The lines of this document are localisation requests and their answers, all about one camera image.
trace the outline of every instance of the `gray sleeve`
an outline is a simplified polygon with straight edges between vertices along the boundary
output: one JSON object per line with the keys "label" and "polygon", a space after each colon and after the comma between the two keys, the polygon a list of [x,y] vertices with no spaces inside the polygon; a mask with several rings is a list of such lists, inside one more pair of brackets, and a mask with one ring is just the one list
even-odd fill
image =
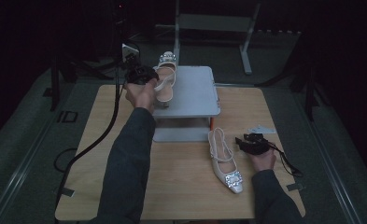
{"label": "gray sleeve", "polygon": [[252,177],[255,216],[258,224],[304,223],[294,201],[281,188],[273,170]]}
{"label": "gray sleeve", "polygon": [[91,223],[140,222],[154,131],[151,114],[144,108],[135,108],[111,148],[98,217]]}

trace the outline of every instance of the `metal stand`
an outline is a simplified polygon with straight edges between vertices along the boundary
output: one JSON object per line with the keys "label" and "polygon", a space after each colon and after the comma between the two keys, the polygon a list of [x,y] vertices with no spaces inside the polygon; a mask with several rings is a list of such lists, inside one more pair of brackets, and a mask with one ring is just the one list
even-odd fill
{"label": "metal stand", "polygon": [[213,30],[213,31],[233,31],[246,32],[247,38],[243,45],[239,47],[241,53],[242,63],[244,65],[245,74],[251,75],[252,69],[250,67],[249,58],[247,56],[247,47],[249,46],[250,38],[253,34],[253,28],[256,19],[259,15],[260,3],[255,7],[252,17],[227,17],[227,16],[211,16],[211,15],[194,15],[194,14],[180,14],[179,0],[176,0],[176,19],[175,19],[175,46],[174,54],[176,61],[179,61],[180,29],[197,29],[197,30]]}

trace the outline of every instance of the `wooden table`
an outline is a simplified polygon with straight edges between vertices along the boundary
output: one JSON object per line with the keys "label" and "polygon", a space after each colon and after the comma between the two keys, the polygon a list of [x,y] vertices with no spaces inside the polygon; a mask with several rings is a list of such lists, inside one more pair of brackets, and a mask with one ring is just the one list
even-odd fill
{"label": "wooden table", "polygon": [[[274,128],[270,111],[261,90],[256,88],[217,88],[221,113],[214,120],[214,127],[225,132],[226,142],[234,152],[234,159],[241,172],[243,192],[233,194],[215,176],[207,142],[155,143],[151,150],[151,167],[143,220],[194,220],[254,218],[254,194],[250,178],[254,170],[250,160],[235,144],[234,138],[243,138],[248,128],[262,125]],[[71,169],[65,187],[73,189],[73,197],[62,196],[55,216],[59,220],[89,220],[96,216],[110,148],[123,124],[131,114],[132,106],[120,99],[120,111],[114,128],[107,138]],[[89,146],[106,129],[113,113],[115,86],[99,89],[78,152]],[[264,135],[283,150],[277,133]],[[294,183],[278,157],[276,176],[296,202],[302,216],[305,209],[298,190],[288,191]]]}

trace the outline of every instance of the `person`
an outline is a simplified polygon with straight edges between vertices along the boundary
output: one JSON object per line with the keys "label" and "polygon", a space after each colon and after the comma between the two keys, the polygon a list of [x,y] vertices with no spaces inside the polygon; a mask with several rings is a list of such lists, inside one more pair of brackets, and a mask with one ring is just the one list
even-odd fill
{"label": "person", "polygon": [[[131,83],[124,86],[125,97],[134,110],[111,148],[97,217],[90,221],[91,224],[140,222],[156,126],[152,117],[156,83],[153,78],[144,86]],[[275,177],[274,151],[249,157],[257,172],[252,177],[257,223],[303,223],[294,201]]]}

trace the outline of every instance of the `beige shoe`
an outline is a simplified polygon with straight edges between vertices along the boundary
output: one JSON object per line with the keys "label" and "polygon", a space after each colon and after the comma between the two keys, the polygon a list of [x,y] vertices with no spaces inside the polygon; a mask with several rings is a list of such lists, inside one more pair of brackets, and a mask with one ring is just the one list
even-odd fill
{"label": "beige shoe", "polygon": [[233,152],[224,141],[224,131],[221,128],[210,131],[208,140],[215,175],[234,193],[242,192],[242,176],[236,167]]}
{"label": "beige shoe", "polygon": [[166,51],[160,56],[158,66],[154,70],[159,75],[160,80],[157,83],[156,98],[162,102],[164,106],[169,106],[168,102],[174,97],[172,87],[176,80],[176,57],[171,51]]}

